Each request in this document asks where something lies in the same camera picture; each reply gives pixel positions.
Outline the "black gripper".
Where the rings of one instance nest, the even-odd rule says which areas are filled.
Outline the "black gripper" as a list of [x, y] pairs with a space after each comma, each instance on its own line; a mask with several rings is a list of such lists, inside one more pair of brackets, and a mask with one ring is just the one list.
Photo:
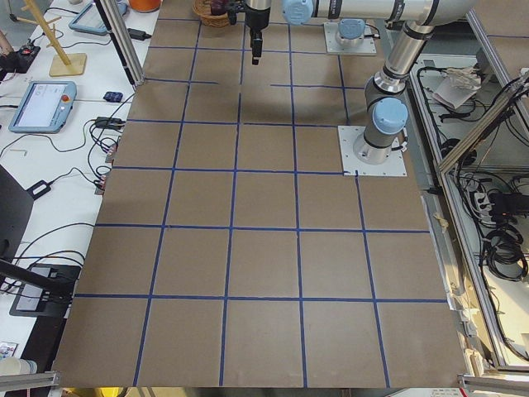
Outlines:
[[258, 65], [262, 56], [262, 30], [269, 25], [269, 9], [256, 10], [248, 7], [245, 12], [245, 24], [250, 28], [250, 48], [252, 64]]

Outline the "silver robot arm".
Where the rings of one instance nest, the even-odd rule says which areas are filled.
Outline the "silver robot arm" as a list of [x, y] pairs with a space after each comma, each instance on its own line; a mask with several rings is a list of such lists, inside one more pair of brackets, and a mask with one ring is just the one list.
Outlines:
[[369, 120], [354, 144], [355, 156], [370, 165], [381, 165], [389, 157], [393, 140], [407, 123], [408, 110], [399, 96], [417, 57], [432, 32], [463, 17], [474, 1], [283, 1], [282, 15], [291, 25], [302, 25], [313, 17], [329, 20], [357, 17], [403, 21], [402, 30], [382, 69], [365, 86]]
[[344, 47], [359, 45], [365, 38], [366, 23], [363, 19], [344, 18], [337, 24], [336, 42]]

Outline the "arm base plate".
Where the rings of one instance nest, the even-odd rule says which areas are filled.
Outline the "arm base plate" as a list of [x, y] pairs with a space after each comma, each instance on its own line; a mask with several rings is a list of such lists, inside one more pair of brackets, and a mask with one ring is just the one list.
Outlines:
[[375, 34], [363, 19], [344, 18], [323, 24], [326, 52], [331, 55], [375, 56]]
[[342, 173], [350, 176], [406, 177], [403, 159], [406, 142], [394, 137], [390, 147], [370, 146], [364, 137], [363, 126], [339, 126]]

